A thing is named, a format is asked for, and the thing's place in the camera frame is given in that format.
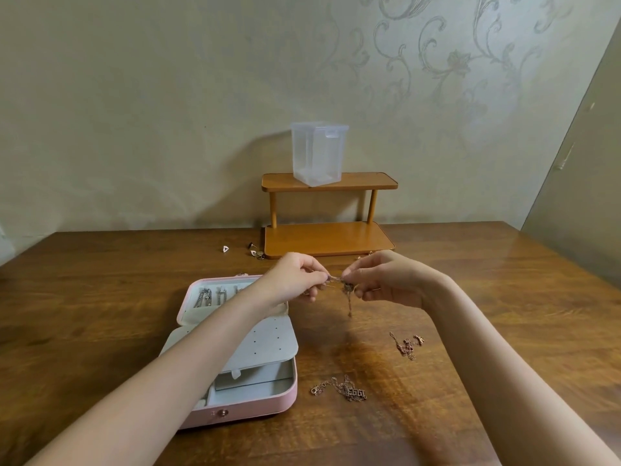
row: jewelry box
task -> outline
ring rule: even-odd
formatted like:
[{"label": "jewelry box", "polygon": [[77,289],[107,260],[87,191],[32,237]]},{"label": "jewelry box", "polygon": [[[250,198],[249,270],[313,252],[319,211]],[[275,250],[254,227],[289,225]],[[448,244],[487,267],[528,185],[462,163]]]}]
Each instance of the jewelry box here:
[{"label": "jewelry box", "polygon": [[[258,278],[244,274],[193,282],[177,314],[180,326],[171,332],[159,355]],[[298,395],[298,341],[289,305],[283,303],[279,308],[275,316],[260,321],[248,333],[180,429],[277,414],[293,405]]]}]

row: flower motif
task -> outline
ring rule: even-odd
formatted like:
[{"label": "flower motif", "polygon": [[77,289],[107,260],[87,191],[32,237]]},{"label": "flower motif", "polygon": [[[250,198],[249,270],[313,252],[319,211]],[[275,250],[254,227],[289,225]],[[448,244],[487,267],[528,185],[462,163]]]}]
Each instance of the flower motif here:
[{"label": "flower motif", "polygon": [[446,60],[448,69],[451,70],[451,72],[461,75],[462,77],[465,77],[466,73],[470,72],[470,67],[468,66],[469,62],[470,54],[462,54],[458,50],[451,52]]}]

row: two-tier wooden stand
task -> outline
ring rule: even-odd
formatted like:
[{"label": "two-tier wooden stand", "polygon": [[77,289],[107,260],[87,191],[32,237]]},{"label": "two-tier wooden stand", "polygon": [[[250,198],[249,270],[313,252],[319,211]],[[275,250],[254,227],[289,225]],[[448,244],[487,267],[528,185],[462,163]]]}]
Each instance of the two-tier wooden stand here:
[{"label": "two-tier wooden stand", "polygon": [[[268,258],[280,258],[288,251],[298,251],[324,257],[356,255],[369,251],[394,249],[384,231],[373,222],[378,189],[397,189],[399,184],[386,173],[343,173],[341,181],[310,187],[295,179],[292,173],[263,175],[261,188],[269,193],[271,226],[265,228],[263,249]],[[371,203],[366,222],[330,222],[328,224],[288,224],[276,222],[276,193],[300,191],[371,191]]]}]

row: person's right arm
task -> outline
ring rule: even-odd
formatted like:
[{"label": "person's right arm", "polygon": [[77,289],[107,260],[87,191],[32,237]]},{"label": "person's right arm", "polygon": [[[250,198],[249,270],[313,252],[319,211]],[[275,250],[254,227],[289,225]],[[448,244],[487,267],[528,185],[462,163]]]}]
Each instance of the person's right arm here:
[{"label": "person's right arm", "polygon": [[365,301],[421,307],[430,315],[504,466],[621,465],[447,275],[380,251],[354,262],[343,279]]}]

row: person's right hand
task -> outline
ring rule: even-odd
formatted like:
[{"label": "person's right hand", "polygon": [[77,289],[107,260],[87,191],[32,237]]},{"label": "person's right hand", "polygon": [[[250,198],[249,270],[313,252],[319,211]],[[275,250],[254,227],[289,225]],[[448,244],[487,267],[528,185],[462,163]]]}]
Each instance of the person's right hand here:
[{"label": "person's right hand", "polygon": [[364,301],[392,301],[430,309],[430,291],[447,278],[430,266],[391,250],[382,250],[354,261],[343,271],[343,279],[356,286]]}]

